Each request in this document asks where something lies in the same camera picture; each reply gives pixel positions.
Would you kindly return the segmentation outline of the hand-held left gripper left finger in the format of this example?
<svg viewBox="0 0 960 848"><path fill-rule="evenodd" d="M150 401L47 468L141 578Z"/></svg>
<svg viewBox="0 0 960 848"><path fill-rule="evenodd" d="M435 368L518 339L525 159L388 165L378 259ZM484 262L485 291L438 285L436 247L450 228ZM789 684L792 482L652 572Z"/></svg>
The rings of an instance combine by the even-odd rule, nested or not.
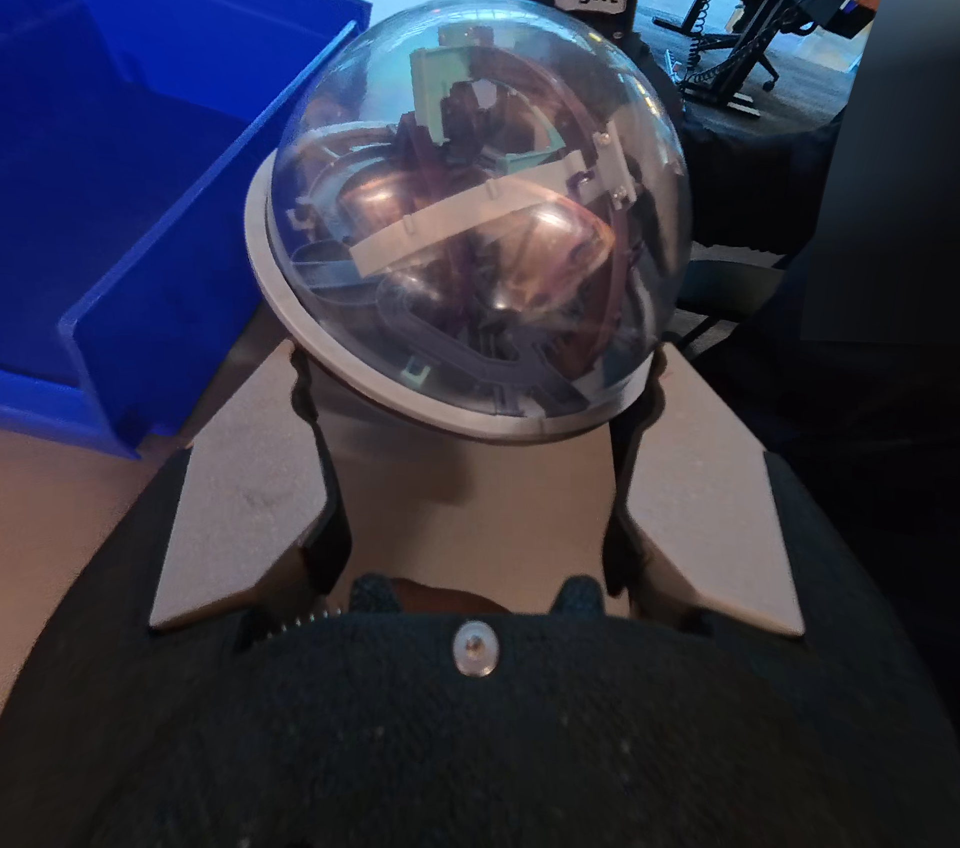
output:
<svg viewBox="0 0 960 848"><path fill-rule="evenodd" d="M281 342L197 433L149 624L174 631L258 609L318 614L351 552L311 369Z"/></svg>

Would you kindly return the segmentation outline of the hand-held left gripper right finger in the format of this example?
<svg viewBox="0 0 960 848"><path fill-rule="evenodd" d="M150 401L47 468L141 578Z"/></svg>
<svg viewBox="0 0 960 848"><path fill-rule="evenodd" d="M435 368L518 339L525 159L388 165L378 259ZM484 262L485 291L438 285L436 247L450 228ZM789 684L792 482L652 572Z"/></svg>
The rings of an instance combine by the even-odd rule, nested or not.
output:
<svg viewBox="0 0 960 848"><path fill-rule="evenodd" d="M616 494L610 592L680 627L702 612L800 638L806 624L765 449L671 343L640 399L609 426Z"/></svg>

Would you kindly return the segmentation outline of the clear plastic maze ball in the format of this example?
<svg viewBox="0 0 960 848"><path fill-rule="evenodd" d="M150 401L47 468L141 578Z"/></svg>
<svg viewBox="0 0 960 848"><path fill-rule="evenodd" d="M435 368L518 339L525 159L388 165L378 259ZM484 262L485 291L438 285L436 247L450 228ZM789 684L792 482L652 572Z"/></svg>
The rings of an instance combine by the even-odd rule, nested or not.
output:
<svg viewBox="0 0 960 848"><path fill-rule="evenodd" d="M246 253L319 368L498 445L647 388L690 261L674 88L573 15L434 0L350 42L251 181Z"/></svg>

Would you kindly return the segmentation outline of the person's right forearm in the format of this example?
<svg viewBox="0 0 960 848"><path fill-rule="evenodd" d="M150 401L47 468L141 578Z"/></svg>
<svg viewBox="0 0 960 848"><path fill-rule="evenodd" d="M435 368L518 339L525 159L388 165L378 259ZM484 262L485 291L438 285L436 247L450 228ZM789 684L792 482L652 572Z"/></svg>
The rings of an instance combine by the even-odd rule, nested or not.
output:
<svg viewBox="0 0 960 848"><path fill-rule="evenodd" d="M679 139L692 240L798 254L814 235L845 113L814 130L764 136L720 132L688 117Z"/></svg>

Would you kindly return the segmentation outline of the person's dark clothing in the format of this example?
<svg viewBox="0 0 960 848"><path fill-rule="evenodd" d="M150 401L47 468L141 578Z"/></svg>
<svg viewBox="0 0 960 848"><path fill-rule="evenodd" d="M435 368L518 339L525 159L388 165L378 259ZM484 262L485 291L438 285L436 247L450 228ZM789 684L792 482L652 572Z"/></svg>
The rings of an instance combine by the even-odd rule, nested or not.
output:
<svg viewBox="0 0 960 848"><path fill-rule="evenodd" d="M958 629L958 345L804 340L811 248L693 365L910 621Z"/></svg>

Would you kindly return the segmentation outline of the blue plastic bin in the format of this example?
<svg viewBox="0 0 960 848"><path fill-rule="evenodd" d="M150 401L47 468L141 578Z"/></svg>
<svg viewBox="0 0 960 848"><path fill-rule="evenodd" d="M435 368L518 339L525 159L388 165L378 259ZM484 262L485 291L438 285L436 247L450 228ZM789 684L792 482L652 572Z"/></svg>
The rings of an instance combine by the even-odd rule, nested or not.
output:
<svg viewBox="0 0 960 848"><path fill-rule="evenodd" d="M363 0L2 0L2 429L134 456L258 307L244 201Z"/></svg>

